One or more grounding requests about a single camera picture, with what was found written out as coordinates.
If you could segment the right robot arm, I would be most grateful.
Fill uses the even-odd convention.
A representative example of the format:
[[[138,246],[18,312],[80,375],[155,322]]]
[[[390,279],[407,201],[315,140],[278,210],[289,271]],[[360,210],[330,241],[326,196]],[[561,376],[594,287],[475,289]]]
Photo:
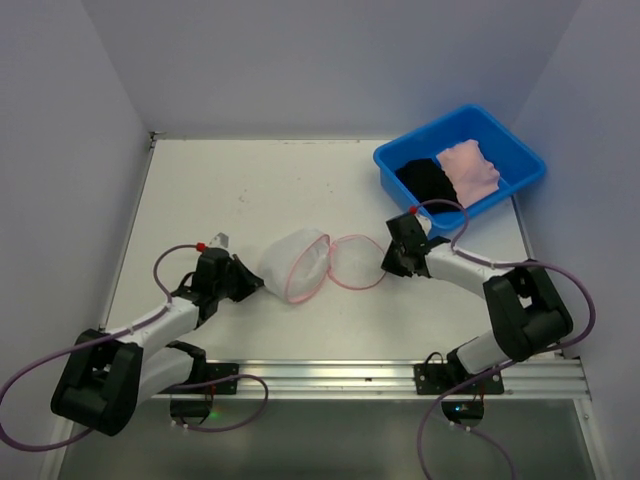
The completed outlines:
[[[490,330],[438,362],[430,354],[414,366],[419,394],[440,394],[504,362],[521,362],[562,340],[573,319],[544,268],[531,262],[492,267],[457,252],[441,236],[429,238],[414,214],[386,222],[391,242],[382,269],[395,276],[421,276],[451,283],[485,301]]]

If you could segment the black bra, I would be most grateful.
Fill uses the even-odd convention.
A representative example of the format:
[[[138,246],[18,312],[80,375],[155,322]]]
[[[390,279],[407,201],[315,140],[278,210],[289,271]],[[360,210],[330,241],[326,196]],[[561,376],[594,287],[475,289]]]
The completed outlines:
[[[432,158],[408,161],[393,172],[393,180],[403,189],[405,216],[425,209],[434,229],[451,230],[450,215],[460,214],[458,196],[452,181]]]

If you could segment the white mesh laundry bag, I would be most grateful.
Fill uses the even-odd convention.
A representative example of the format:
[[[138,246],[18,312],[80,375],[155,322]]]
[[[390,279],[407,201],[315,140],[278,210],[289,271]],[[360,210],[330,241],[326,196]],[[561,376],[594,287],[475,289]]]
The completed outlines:
[[[288,304],[313,297],[327,280],[352,291],[376,287],[385,277],[385,251],[363,234],[336,239],[312,228],[298,230],[271,244],[257,275],[271,294]]]

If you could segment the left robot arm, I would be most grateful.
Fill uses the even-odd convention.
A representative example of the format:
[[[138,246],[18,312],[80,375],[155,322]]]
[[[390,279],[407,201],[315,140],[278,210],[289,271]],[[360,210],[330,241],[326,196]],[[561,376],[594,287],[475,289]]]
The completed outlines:
[[[237,255],[196,245],[199,257],[167,300],[121,331],[88,329],[72,348],[51,398],[54,414],[108,436],[120,433],[136,408],[160,393],[195,393],[198,407],[172,402],[170,414],[202,430],[213,400],[234,395],[243,379],[236,363],[210,364],[204,349],[182,341],[203,326],[220,302],[241,302],[263,287]]]

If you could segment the pink bra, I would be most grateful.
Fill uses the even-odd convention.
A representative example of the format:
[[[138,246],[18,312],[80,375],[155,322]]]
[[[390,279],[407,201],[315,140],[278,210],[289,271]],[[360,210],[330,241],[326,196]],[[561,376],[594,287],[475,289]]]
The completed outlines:
[[[500,173],[484,157],[477,140],[469,139],[447,148],[436,159],[464,208],[499,190]]]

